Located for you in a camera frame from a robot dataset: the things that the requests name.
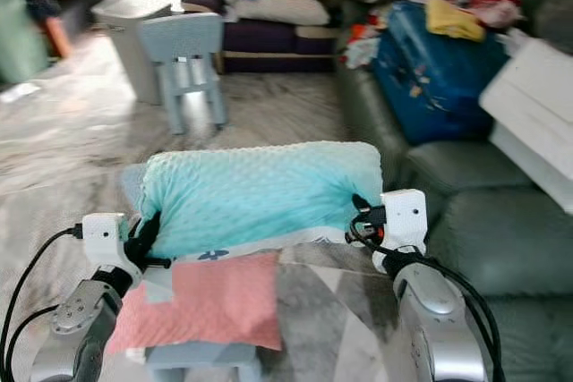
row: gray trash bin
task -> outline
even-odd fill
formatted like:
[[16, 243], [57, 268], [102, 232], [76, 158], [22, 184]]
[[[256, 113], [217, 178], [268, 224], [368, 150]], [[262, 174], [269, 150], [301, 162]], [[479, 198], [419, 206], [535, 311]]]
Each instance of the gray trash bin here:
[[160, 105], [158, 79], [137, 36], [140, 21], [170, 15], [169, 0], [106, 0], [91, 11], [107, 28], [140, 102]]

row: light blue stool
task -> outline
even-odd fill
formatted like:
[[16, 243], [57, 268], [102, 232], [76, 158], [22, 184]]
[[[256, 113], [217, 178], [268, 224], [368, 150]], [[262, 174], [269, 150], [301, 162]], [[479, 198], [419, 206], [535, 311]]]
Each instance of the light blue stool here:
[[188, 342], [149, 348], [146, 362], [154, 382], [184, 382], [186, 369], [236, 367], [240, 382], [261, 382], [261, 362], [251, 344]]
[[173, 134], [185, 133], [183, 95], [205, 91], [214, 123], [227, 122], [225, 100], [212, 55], [220, 52], [223, 20], [215, 13], [189, 13], [142, 21], [141, 43], [158, 70], [161, 95]]

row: black cable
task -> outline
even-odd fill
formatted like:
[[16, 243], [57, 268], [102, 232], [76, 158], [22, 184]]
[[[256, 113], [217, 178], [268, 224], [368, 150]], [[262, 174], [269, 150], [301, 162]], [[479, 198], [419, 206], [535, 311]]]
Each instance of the black cable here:
[[2, 327], [2, 336], [0, 337], [0, 378], [5, 380], [6, 382], [13, 382], [12, 375], [8, 375], [6, 371], [6, 363], [5, 363], [5, 349], [6, 349], [6, 342], [8, 340], [8, 330], [10, 329], [10, 321], [12, 319], [12, 314], [14, 312], [14, 307], [16, 306], [16, 300], [18, 299], [18, 295], [20, 294], [20, 290], [24, 284], [24, 281], [38, 262], [39, 258], [42, 254], [46, 251], [47, 247], [49, 247], [52, 243], [54, 243], [58, 238], [65, 236], [67, 234], [75, 234], [77, 233], [77, 226], [72, 228], [66, 228], [59, 233], [54, 234], [50, 237], [36, 252], [34, 258], [29, 263], [29, 265], [24, 270], [24, 273], [20, 276], [20, 280], [14, 289], [12, 297], [10, 299], [10, 303], [8, 304], [8, 310], [6, 312], [6, 318], [4, 320], [4, 325]]
[[[399, 252], [396, 250], [391, 250], [389, 248], [383, 248], [379, 245], [376, 245], [375, 243], [371, 243], [370, 241], [366, 240], [356, 230], [355, 222], [350, 223], [350, 231], [355, 236], [356, 240], [358, 240], [359, 242], [362, 242], [364, 245], [366, 245], [370, 250], [372, 250], [374, 252], [380, 252], [382, 254], [386, 254], [386, 255], [394, 257], [394, 258], [402, 258], [402, 259], [408, 258], [406, 256], [407, 254], [405, 254], [405, 253], [402, 253], [402, 252]], [[495, 317], [493, 316], [493, 312], [490, 309], [489, 305], [487, 304], [487, 301], [485, 301], [485, 299], [482, 297], [482, 295], [479, 292], [477, 292], [475, 290], [475, 288], [469, 282], [467, 282], [467, 280], [465, 280], [464, 277], [462, 277], [457, 272], [455, 272], [455, 271], [453, 271], [453, 270], [451, 270], [445, 266], [442, 266], [440, 263], [429, 260], [429, 259], [425, 259], [422, 256], [419, 256], [418, 258], [412, 259], [412, 262], [420, 263], [420, 264], [423, 264], [427, 267], [438, 270], [445, 277], [448, 277], [452, 281], [461, 285], [475, 299], [475, 301], [477, 302], [479, 307], [482, 309], [482, 312], [483, 312], [483, 314], [484, 314], [484, 316], [488, 322], [488, 325], [490, 326], [490, 331], [492, 332], [492, 338], [491, 339], [489, 339], [489, 336], [486, 336], [484, 339], [491, 340], [491, 343], [492, 343], [491, 356], [492, 356], [492, 361], [493, 361], [493, 382], [505, 382], [505, 375], [503, 374], [503, 369], [501, 367], [500, 331], [499, 331], [497, 323], [495, 321]]]
[[487, 330], [487, 327], [483, 323], [479, 310], [475, 307], [474, 303], [469, 298], [466, 298], [466, 306], [471, 312], [472, 317], [474, 317], [477, 328], [480, 330], [480, 334], [482, 335], [483, 341], [485, 342], [487, 352], [492, 357], [493, 354], [495, 354], [495, 351], [493, 350], [492, 339], [490, 338], [490, 332]]
[[8, 376], [8, 382], [13, 382], [13, 371], [12, 371], [12, 357], [14, 354], [14, 348], [16, 347], [16, 342], [18, 342], [18, 337], [20, 336], [21, 332], [24, 331], [24, 328], [32, 322], [34, 319], [41, 317], [42, 315], [49, 313], [53, 310], [56, 310], [57, 305], [49, 306], [42, 310], [38, 310], [32, 313], [29, 317], [24, 319], [21, 324], [16, 328], [14, 334], [12, 335], [12, 339], [10, 339], [10, 343], [8, 344], [8, 352], [6, 353], [6, 374]]

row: green bag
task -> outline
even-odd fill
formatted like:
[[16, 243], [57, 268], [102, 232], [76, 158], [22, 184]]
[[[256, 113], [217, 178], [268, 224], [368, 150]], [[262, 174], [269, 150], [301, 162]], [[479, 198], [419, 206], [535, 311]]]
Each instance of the green bag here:
[[0, 0], [0, 81], [24, 82], [48, 66], [44, 39], [25, 0]]

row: yellow cloth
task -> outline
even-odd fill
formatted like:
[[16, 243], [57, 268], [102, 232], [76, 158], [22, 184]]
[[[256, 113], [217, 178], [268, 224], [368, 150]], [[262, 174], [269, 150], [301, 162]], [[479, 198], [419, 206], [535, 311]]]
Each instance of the yellow cloth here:
[[426, 2], [426, 29], [437, 35], [482, 42], [485, 30], [471, 13], [464, 13], [445, 0]]

